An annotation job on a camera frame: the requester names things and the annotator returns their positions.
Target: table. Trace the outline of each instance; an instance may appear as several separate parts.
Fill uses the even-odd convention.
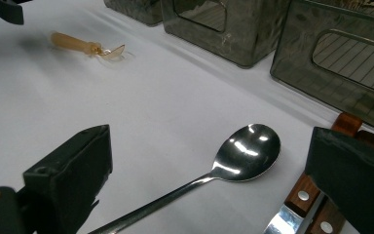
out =
[[[41,158],[108,124],[114,171],[79,233],[209,172],[222,142],[252,123],[281,139],[268,172],[213,181],[122,233],[262,233],[304,169],[313,127],[330,128],[339,114],[275,81],[273,53],[242,69],[100,0],[22,7],[25,25],[0,19],[0,185],[21,189],[21,173]],[[126,58],[106,64],[56,48],[53,31],[107,48],[125,44]],[[342,233],[357,231],[347,223]]]

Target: black object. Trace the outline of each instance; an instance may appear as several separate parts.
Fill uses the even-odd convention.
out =
[[[23,10],[20,3],[31,0],[0,0],[0,18],[13,24],[23,24]]]
[[[18,193],[0,187],[0,233],[76,233],[111,173],[108,125],[78,133],[24,172]]]
[[[372,147],[350,136],[316,127],[305,171],[357,231],[374,234]]]

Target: white tablecloth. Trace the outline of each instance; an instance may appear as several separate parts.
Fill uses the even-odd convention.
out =
[[[243,183],[212,181],[122,233],[262,233],[304,169],[313,127],[330,128],[339,114],[273,80],[273,54],[241,69],[101,0],[22,6],[25,25],[0,19],[0,185],[21,189],[21,174],[42,157],[109,124],[114,171],[79,233],[209,172],[221,143],[251,123],[280,136],[268,172]],[[105,65],[55,48],[53,31],[125,44],[126,59]],[[343,233],[357,232],[347,223]]]

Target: knife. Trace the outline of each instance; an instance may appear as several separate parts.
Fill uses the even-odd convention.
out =
[[[344,112],[337,117],[331,130],[354,137],[361,125],[361,119]],[[284,200],[279,212],[272,218],[263,233],[295,234],[319,194],[320,190],[313,181],[305,173],[302,173]]]
[[[361,130],[356,133],[355,138],[374,148],[374,134]],[[345,218],[339,209],[330,199],[324,197],[306,233],[340,233],[344,224]]]

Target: spoon bowl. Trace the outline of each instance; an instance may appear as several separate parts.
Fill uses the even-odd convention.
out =
[[[277,160],[281,140],[271,128],[253,124],[231,135],[218,150],[209,173],[175,189],[163,197],[126,214],[90,234],[115,234],[187,192],[213,179],[246,181],[266,172]]]

